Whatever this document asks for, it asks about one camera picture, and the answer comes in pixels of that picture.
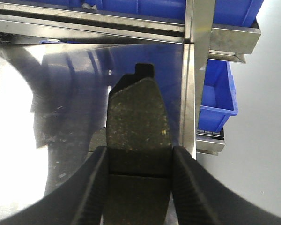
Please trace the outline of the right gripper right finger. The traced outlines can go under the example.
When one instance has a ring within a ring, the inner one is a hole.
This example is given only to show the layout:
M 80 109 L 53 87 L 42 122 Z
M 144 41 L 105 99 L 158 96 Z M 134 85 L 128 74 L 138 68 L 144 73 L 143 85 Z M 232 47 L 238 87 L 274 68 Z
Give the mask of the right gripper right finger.
M 281 217 L 232 192 L 182 146 L 173 148 L 172 194 L 181 225 L 281 225 Z

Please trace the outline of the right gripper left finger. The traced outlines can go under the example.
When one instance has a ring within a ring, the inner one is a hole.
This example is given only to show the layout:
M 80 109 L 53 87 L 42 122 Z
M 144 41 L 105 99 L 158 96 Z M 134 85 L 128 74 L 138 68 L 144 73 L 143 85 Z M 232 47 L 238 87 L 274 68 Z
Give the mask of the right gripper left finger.
M 108 150 L 99 146 L 61 186 L 0 225 L 98 225 L 108 189 Z

